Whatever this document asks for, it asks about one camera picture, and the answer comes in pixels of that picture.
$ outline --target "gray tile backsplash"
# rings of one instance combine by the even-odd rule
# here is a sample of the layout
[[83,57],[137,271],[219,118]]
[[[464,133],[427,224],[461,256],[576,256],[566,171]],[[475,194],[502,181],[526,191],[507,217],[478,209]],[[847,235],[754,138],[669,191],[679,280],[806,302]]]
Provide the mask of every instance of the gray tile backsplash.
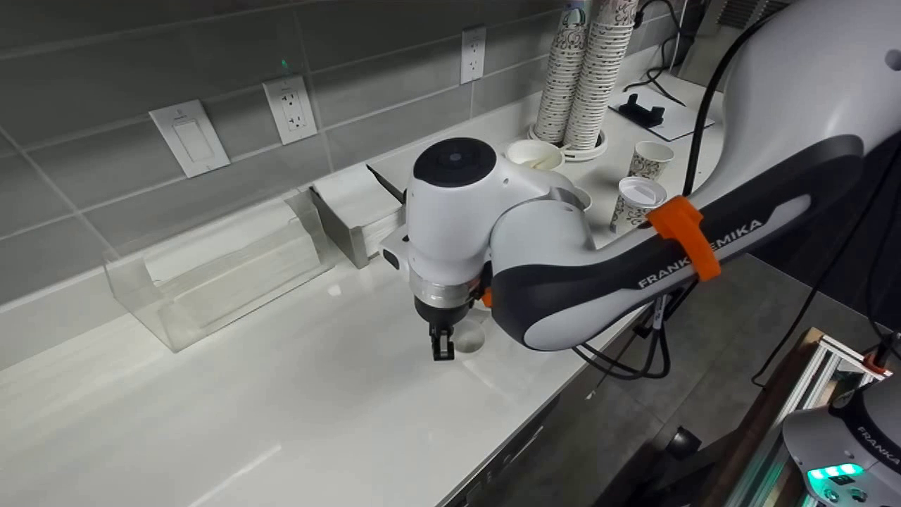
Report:
[[502,74],[492,74],[492,76],[475,83],[472,112],[485,117],[495,108],[503,108],[510,101],[521,101],[521,98],[537,93],[540,76],[542,76],[542,59],[535,59],[535,63],[507,67]]
[[[24,150],[0,143],[0,304],[102,264],[102,243],[131,253],[535,93],[558,8],[558,0],[0,7],[0,129]],[[634,49],[663,36],[663,15],[648,15]],[[488,76],[458,86],[458,31],[475,25],[488,29]],[[281,146],[261,83],[297,74],[320,133]],[[147,118],[188,98],[206,105],[230,157],[192,181]]]
[[219,101],[207,101],[206,112],[227,157],[240,157],[281,143],[261,87]]
[[555,0],[379,0],[320,4],[300,11],[313,70],[457,36],[471,25],[561,8]]
[[0,304],[91,271],[105,259],[105,248],[76,217],[7,238],[0,243]]
[[313,76],[323,128],[458,86],[458,43],[437,43]]
[[0,8],[0,53],[297,0],[29,0]]
[[503,22],[488,31],[485,67],[521,66],[537,53],[548,53],[561,15],[540,15],[521,22]]
[[471,87],[330,129],[334,167],[348,167],[468,118]]
[[297,67],[295,22],[248,15],[0,63],[0,117],[31,146]]
[[288,143],[202,179],[120,201],[86,219],[117,253],[140,252],[221,215],[261,204],[330,171],[320,138]]
[[58,194],[13,153],[0,156],[0,238],[48,224],[69,209]]
[[183,179],[150,118],[33,150],[31,157],[81,209]]

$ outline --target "outlet cover plate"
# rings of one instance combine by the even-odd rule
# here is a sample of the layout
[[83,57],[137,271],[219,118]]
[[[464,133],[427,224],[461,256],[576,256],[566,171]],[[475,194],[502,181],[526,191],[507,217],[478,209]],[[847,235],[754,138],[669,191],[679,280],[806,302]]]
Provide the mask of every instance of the outlet cover plate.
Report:
[[265,83],[261,91],[269,101],[281,143],[293,143],[319,133],[304,76]]
[[485,29],[461,31],[458,36],[458,83],[475,83],[485,76]]
[[199,101],[151,109],[150,118],[161,129],[185,179],[227,167],[221,142]]

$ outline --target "orange band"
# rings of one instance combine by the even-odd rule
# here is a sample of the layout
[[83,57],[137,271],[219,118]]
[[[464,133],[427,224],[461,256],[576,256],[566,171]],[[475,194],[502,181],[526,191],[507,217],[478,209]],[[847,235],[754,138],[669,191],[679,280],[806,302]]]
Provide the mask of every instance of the orange band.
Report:
[[700,212],[680,194],[648,215],[648,224],[656,228],[656,235],[661,240],[675,240],[697,271],[697,280],[710,283],[721,276],[721,263],[700,231],[700,219]]
[[485,304],[485,307],[492,307],[492,304],[495,304],[495,294],[492,294],[489,288],[485,288],[482,304]]

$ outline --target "black cable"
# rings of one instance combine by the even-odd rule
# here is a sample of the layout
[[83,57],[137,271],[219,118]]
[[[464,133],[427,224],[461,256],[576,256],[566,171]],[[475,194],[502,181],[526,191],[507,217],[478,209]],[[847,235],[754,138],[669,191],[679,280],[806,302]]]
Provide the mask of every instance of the black cable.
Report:
[[892,167],[897,164],[897,157],[901,157],[901,143],[896,146],[890,164],[880,169],[875,188],[870,191],[863,209],[856,215],[856,219],[854,219],[854,225],[847,228],[844,240],[838,243],[838,248],[832,252],[832,256],[827,259],[827,264],[818,271],[818,276],[816,276],[816,283],[810,286],[810,291],[807,291],[801,307],[797,309],[792,328],[789,328],[786,336],[776,342],[776,346],[765,356],[765,362],[759,364],[759,369],[754,373],[754,377],[752,377],[754,386],[763,386],[763,384],[759,384],[759,374],[765,374],[768,364],[772,364],[772,362],[780,356],[780,349],[789,343],[789,338],[794,336],[797,324],[806,319],[814,295],[818,294],[821,283],[825,283],[825,280],[830,276],[830,271],[838,264],[838,259],[842,259],[844,252],[851,248],[854,238],[859,235],[862,224],[870,217],[870,212],[873,212],[873,205],[875,205],[875,201],[879,201],[879,194],[880,194],[880,188],[885,188]]
[[[693,280],[689,286],[672,291],[672,300],[666,302],[663,307],[663,322],[680,307],[680,302],[697,288],[697,283]],[[618,377],[618,380],[640,380],[640,377],[666,377],[669,374],[669,343],[666,343],[666,329],[663,329],[663,322],[658,324],[658,329],[648,328],[654,309],[648,309],[637,328],[634,328],[634,336],[627,338],[627,343],[618,349],[617,359],[595,349],[590,343],[580,343],[573,346],[573,352],[590,364],[596,373],[602,374],[611,374],[611,377]],[[631,367],[631,364],[621,364],[621,356],[627,352],[627,346],[640,338],[640,336],[648,336],[649,343],[648,343],[648,356],[645,356],[645,364],[641,367]]]
[[870,328],[873,328],[873,332],[875,332],[875,338],[879,338],[879,352],[875,352],[875,359],[879,362],[885,362],[885,356],[896,356],[897,362],[901,362],[901,356],[897,356],[897,346],[896,346],[896,342],[897,342],[897,336],[896,332],[885,332],[880,328],[879,328],[879,322],[875,322],[875,302],[873,302],[873,283],[875,283],[875,271],[880,269],[880,263],[885,263],[885,252],[886,252],[886,243],[890,243],[890,231],[896,231],[896,225],[897,225],[897,209],[901,209],[901,179],[897,179],[897,186],[896,186],[896,194],[892,194],[892,204],[890,204],[890,224],[880,228],[880,238],[879,238],[879,245],[875,245],[875,253],[873,253],[873,263],[870,263],[870,274],[868,274],[868,286],[863,286],[863,314],[868,314],[868,322],[870,322]]
[[634,87],[648,87],[648,86],[654,86],[663,98],[669,98],[669,101],[675,101],[675,105],[685,108],[685,101],[680,101],[679,95],[672,95],[672,93],[658,83],[658,76],[666,70],[666,43],[675,43],[675,36],[680,33],[680,22],[679,22],[679,15],[675,15],[672,0],[648,0],[648,4],[641,4],[640,11],[637,11],[637,29],[641,25],[645,8],[648,8],[649,4],[663,4],[663,7],[666,7],[669,21],[672,21],[672,25],[675,25],[675,33],[669,33],[666,39],[658,43],[658,59],[661,59],[661,63],[658,63],[656,67],[648,67],[648,70],[645,70],[645,83],[631,83],[631,86],[621,87],[621,93],[634,91]]
[[589,359],[580,346],[572,346],[573,356],[580,356],[589,367],[595,367],[596,373],[609,374],[609,377],[617,377],[617,380],[640,380],[640,374],[627,374],[627,373],[617,373],[617,369],[609,369],[602,364],[595,364],[595,359]]
[[754,25],[749,25],[724,53],[724,59],[716,66],[700,108],[697,108],[697,118],[696,118],[696,133],[693,133],[693,150],[687,156],[687,169],[685,169],[685,186],[680,194],[693,194],[696,191],[696,176],[697,176],[697,157],[700,157],[700,142],[704,142],[704,124],[706,124],[706,112],[710,112],[710,101],[721,86],[721,80],[727,76],[730,63],[734,59],[734,53],[742,49],[742,43],[749,43],[759,25],[765,25],[768,17],[759,17]]

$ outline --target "transparent acrylic box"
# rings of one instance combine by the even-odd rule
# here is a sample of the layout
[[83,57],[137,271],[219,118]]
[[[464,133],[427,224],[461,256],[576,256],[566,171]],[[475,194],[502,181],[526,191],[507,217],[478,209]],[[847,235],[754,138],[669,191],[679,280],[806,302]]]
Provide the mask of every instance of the transparent acrylic box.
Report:
[[307,286],[337,259],[309,191],[109,259],[114,300],[171,352]]

